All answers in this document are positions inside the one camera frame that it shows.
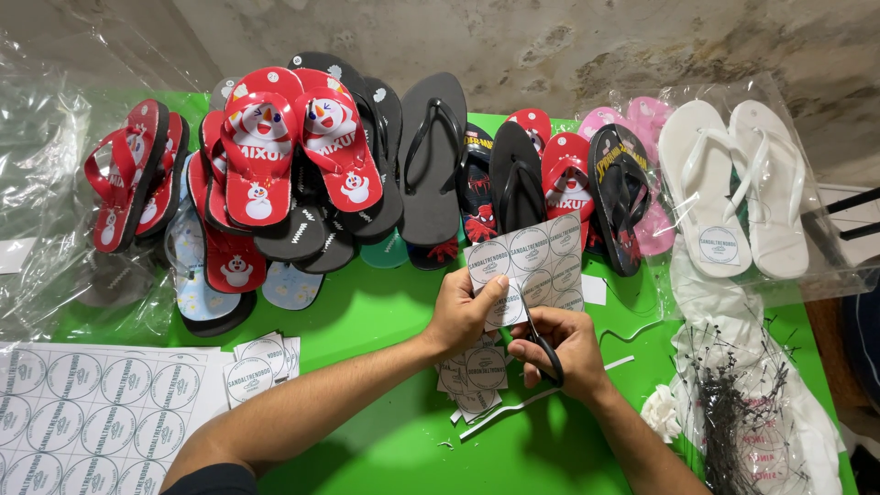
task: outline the concrete wall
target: concrete wall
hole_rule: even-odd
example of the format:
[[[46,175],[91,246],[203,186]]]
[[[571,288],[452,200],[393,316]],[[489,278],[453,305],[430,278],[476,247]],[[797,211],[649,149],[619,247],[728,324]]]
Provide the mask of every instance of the concrete wall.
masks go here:
[[[97,5],[98,17],[106,17],[111,4],[145,38],[155,40],[168,61],[189,70],[193,76],[187,82],[202,90],[209,90],[215,82],[210,79],[219,74],[286,65],[297,51],[312,49],[349,60],[400,94],[419,78],[447,70],[461,80],[472,111],[507,114],[536,106],[554,117],[571,117],[605,101],[612,89],[724,83],[770,70],[818,179],[880,186],[879,2],[51,3],[58,11],[71,5],[95,11]],[[157,20],[163,16],[176,37]]]

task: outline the green tabletop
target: green tabletop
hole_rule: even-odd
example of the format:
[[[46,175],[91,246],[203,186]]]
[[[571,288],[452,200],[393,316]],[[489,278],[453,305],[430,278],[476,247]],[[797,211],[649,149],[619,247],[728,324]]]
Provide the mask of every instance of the green tabletop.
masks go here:
[[[187,110],[201,105],[185,99]],[[174,101],[167,101],[172,110]],[[193,131],[200,121],[187,115]],[[468,115],[489,134],[504,120],[499,115]],[[571,121],[554,122],[571,130]],[[460,266],[453,265],[449,270]],[[140,318],[131,308],[99,314],[78,303],[62,311],[55,342],[98,344],[151,344],[163,346],[219,345],[231,351],[236,344],[278,329],[285,336],[302,337],[301,372],[397,343],[418,333],[429,321],[445,271],[419,271],[410,264],[395,270],[373,269],[356,258],[349,266],[326,276],[315,302],[303,311],[287,311],[260,295],[250,318],[218,337],[197,338],[184,328],[173,303],[173,288],[154,288],[152,300]],[[656,292],[648,272],[631,278],[613,274],[599,256],[584,255],[583,273],[604,277],[609,284],[607,306],[586,305],[596,330],[620,335],[657,321]],[[168,314],[171,324],[167,325]],[[769,331],[778,341],[799,348],[796,367],[803,380],[836,421],[831,395],[816,342],[803,305],[768,310],[774,318]],[[671,337],[680,321],[652,325],[629,343],[606,336],[601,343],[606,363],[633,355],[635,361],[609,371],[626,399],[640,410],[657,384],[668,384],[674,374],[669,356]],[[502,331],[504,342],[510,340]],[[546,389],[526,390],[520,365],[510,365],[510,389],[501,393],[503,404],[513,405]],[[629,493],[627,482],[591,414],[562,394],[541,399],[523,410],[503,413],[464,442],[458,436],[469,426],[453,426],[456,410],[445,393],[436,391],[433,368],[416,374],[375,401],[327,439],[260,480],[262,493]],[[438,446],[449,441],[453,449]],[[682,452],[683,440],[674,447]],[[845,493],[856,493],[852,469],[840,455],[840,477]]]

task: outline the person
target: person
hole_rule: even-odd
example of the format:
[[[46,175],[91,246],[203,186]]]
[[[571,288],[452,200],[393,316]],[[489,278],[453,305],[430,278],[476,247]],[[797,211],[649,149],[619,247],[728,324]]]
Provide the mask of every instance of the person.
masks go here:
[[[256,479],[274,466],[302,454],[402,381],[470,348],[508,283],[497,277],[472,297],[467,269],[447,274],[434,314],[419,335],[286,381],[211,419],[180,450],[161,492],[257,493]],[[708,494],[613,386],[586,313],[535,307],[532,319],[562,362],[562,391],[596,417],[633,493]],[[524,340],[524,325],[510,334],[508,352],[524,362],[525,386],[532,388],[540,381],[539,369],[552,374],[553,368],[539,346]]]

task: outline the white flip flop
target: white flip flop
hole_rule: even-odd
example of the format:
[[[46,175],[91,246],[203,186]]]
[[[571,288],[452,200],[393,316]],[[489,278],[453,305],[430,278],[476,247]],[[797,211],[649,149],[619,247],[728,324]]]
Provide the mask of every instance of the white flip flop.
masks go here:
[[[664,179],[675,202],[693,265],[707,277],[733,277],[752,264],[737,207],[749,188],[748,157],[705,101],[689,101],[670,115],[657,144]],[[730,195],[730,170],[742,184]]]
[[[763,103],[747,100],[730,114],[730,136],[749,157],[749,238],[759,270],[796,278],[810,265],[801,226],[806,164],[785,123]]]

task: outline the red flip flop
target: red flip flop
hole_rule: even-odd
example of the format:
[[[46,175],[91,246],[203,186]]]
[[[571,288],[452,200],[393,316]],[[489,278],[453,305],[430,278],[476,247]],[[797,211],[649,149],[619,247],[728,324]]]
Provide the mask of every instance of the red flip flop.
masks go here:
[[[226,208],[226,151],[220,143],[220,129],[224,125],[223,112],[208,112],[199,128],[202,153],[210,164],[208,202],[205,204],[205,220],[217,230],[236,235],[249,235],[251,229],[232,222]]]
[[[363,211],[382,198],[382,179],[348,89],[326,73],[296,69],[306,93],[294,104],[301,145],[318,166],[339,211]]]
[[[538,108],[524,108],[510,114],[505,122],[513,121],[525,129],[535,145],[538,155],[544,156],[544,150],[550,141],[550,117],[544,110]]]
[[[135,237],[143,201],[150,181],[165,151],[168,108],[155,100],[138,103],[122,128],[110,133],[85,160],[85,177],[101,197],[92,240],[102,253],[120,253]],[[95,153],[112,146],[107,177],[101,174]]]
[[[205,282],[211,289],[227,294],[256,290],[266,281],[266,258],[257,252],[253,239],[220,232],[205,221],[208,179],[207,160],[197,152],[189,161],[187,186],[205,239]]]
[[[550,138],[541,160],[541,187],[547,205],[547,219],[581,211],[581,249],[590,230],[590,215],[596,209],[587,177],[590,142],[574,132]]]
[[[273,225],[290,213],[290,159],[300,130],[290,104],[302,93],[290,70],[267,67],[238,81],[226,102],[226,207],[238,224]]]
[[[180,171],[189,154],[189,124],[176,112],[168,114],[168,139],[161,166],[156,167],[152,194],[143,206],[135,236],[150,237],[168,225],[177,213],[180,202]]]

